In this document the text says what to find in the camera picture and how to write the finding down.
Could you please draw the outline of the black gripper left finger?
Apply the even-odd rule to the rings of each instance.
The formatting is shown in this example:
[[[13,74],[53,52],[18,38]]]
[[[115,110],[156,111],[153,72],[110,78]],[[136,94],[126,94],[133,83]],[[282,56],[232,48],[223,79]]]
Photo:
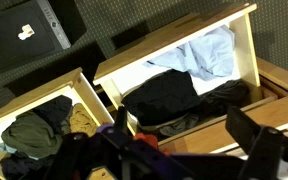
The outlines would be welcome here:
[[[127,110],[124,106],[120,106],[118,108],[114,123],[114,134],[117,137],[121,137],[128,134]]]

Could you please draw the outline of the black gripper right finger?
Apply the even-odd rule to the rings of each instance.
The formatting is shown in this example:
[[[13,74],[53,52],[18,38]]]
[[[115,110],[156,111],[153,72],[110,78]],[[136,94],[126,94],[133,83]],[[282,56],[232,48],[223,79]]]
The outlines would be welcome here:
[[[237,107],[228,108],[225,128],[248,155],[238,180],[276,180],[283,153],[283,134],[257,124]]]

